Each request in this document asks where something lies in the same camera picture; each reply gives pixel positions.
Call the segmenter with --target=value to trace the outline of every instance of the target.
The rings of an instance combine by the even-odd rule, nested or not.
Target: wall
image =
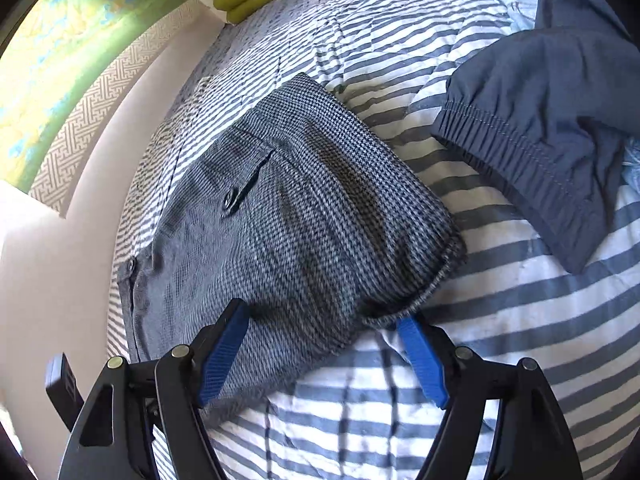
[[[68,431],[44,391],[65,351],[86,398],[106,360],[114,239],[140,156],[222,24],[181,31],[124,99],[92,153],[66,219],[0,182],[0,388],[40,480],[57,478]]]

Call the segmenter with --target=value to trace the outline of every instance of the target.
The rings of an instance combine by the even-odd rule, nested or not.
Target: blue gripper pad
[[[220,394],[248,328],[249,308],[242,303],[227,322],[224,332],[203,366],[198,392],[201,406],[205,406]]]
[[[401,319],[398,321],[398,333],[424,396],[433,400],[440,409],[444,409],[449,400],[444,382],[444,366],[424,336],[420,325],[413,317]]]

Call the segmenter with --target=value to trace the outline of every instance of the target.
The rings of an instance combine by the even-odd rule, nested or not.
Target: metal screw
[[[522,360],[522,367],[525,370],[532,371],[532,370],[535,370],[536,368],[538,368],[538,363],[535,362],[531,357],[525,357]]]
[[[184,357],[189,353],[189,347],[187,345],[174,346],[171,350],[171,355],[174,357]]]
[[[456,357],[458,359],[471,359],[474,356],[474,352],[468,346],[459,346],[456,348]]]
[[[107,368],[111,368],[111,370],[115,370],[116,368],[120,368],[124,359],[119,355],[116,355],[107,361]]]

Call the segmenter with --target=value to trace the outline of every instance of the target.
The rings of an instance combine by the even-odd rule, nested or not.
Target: patterned border
[[[149,27],[100,74],[66,118],[29,196],[65,215],[82,169],[113,113],[169,40],[204,9],[198,0],[186,1]]]

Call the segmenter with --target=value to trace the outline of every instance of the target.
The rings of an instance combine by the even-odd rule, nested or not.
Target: bed
[[[430,136],[447,77],[510,27],[498,0],[275,0],[227,25],[133,179],[116,239],[108,353],[128,355],[116,268],[151,241],[188,165],[235,118],[305,72],[388,143],[460,226],[468,263],[431,301],[430,321],[484,358],[535,358],[584,478],[605,478],[640,426],[640,196],[620,187],[612,231],[584,272],[570,275],[498,191]],[[488,402],[470,479],[484,475],[496,414]],[[238,480],[413,479],[441,419],[396,332],[379,330],[208,430]],[[160,473],[171,478],[158,437]]]

